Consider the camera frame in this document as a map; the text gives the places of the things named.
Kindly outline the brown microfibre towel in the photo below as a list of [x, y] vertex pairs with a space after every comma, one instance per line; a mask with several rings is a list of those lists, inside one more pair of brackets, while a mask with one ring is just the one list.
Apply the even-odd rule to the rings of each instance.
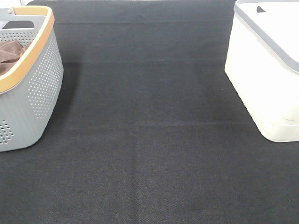
[[31, 43], [22, 46], [17, 40], [0, 43], [0, 75], [7, 73], [25, 53]]

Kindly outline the grey perforated laundry basket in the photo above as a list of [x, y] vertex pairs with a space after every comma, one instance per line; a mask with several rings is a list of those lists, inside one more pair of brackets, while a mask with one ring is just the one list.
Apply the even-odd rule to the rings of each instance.
[[47, 6], [3, 8], [0, 41], [26, 50], [0, 77], [0, 149], [17, 150], [42, 136], [60, 92], [64, 68]]

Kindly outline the white storage bin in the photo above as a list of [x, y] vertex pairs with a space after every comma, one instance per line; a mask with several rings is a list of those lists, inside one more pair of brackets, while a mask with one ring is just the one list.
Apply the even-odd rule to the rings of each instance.
[[265, 138], [298, 141], [298, 1], [236, 1], [225, 73]]

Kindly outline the black table cloth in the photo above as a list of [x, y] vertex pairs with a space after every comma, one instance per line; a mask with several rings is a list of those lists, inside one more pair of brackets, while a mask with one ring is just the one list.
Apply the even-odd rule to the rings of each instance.
[[299, 145], [224, 72], [232, 0], [35, 0], [64, 64], [42, 138], [0, 155], [3, 224], [296, 224]]

